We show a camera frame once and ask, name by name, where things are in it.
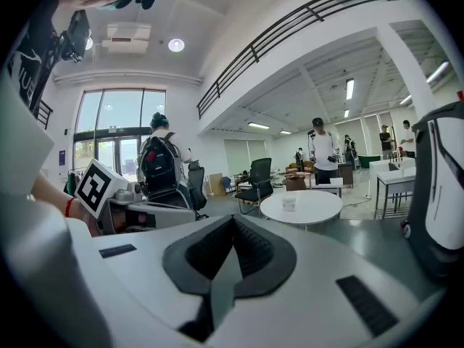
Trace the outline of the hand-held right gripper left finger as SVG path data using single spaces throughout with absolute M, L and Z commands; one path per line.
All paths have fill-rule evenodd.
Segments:
M 216 220 L 99 238 L 70 220 L 70 249 L 84 298 L 67 323 L 68 341 L 75 347 L 234 347 L 226 326 L 203 342 L 193 338 L 201 329 L 203 299 L 179 291 L 162 266 L 171 244 Z

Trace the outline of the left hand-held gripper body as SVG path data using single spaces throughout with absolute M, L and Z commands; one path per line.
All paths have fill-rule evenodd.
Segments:
M 100 235 L 154 231 L 194 222 L 193 209 L 182 207 L 179 191 L 166 191 L 164 202 L 150 202 L 139 183 L 127 181 L 96 159 L 86 168 L 75 191 L 76 198 L 96 221 Z

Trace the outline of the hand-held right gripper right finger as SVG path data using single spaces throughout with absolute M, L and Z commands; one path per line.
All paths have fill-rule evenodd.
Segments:
M 322 233 L 270 220 L 297 252 L 291 277 L 269 297 L 237 301 L 209 339 L 211 347 L 401 347 L 445 293 L 417 261 L 397 219 L 337 220 Z M 395 316 L 373 335 L 338 285 L 355 276 Z

